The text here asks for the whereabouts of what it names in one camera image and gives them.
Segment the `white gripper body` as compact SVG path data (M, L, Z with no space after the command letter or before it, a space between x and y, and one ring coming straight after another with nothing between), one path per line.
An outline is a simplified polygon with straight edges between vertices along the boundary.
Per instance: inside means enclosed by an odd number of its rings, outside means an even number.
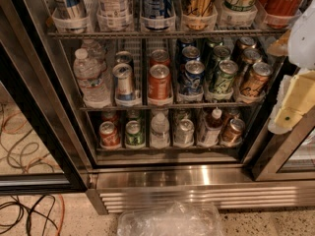
M291 28L287 48L290 63L300 68L315 69L315 0Z

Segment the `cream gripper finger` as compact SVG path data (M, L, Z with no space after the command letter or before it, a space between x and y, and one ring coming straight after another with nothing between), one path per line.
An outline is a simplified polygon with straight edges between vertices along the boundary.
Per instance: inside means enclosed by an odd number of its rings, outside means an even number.
M292 129L314 105L315 71L303 70L290 79L275 123L284 129Z
M281 57L288 55L288 40L291 30L287 30L278 40L274 41L267 48L267 53L273 56Z

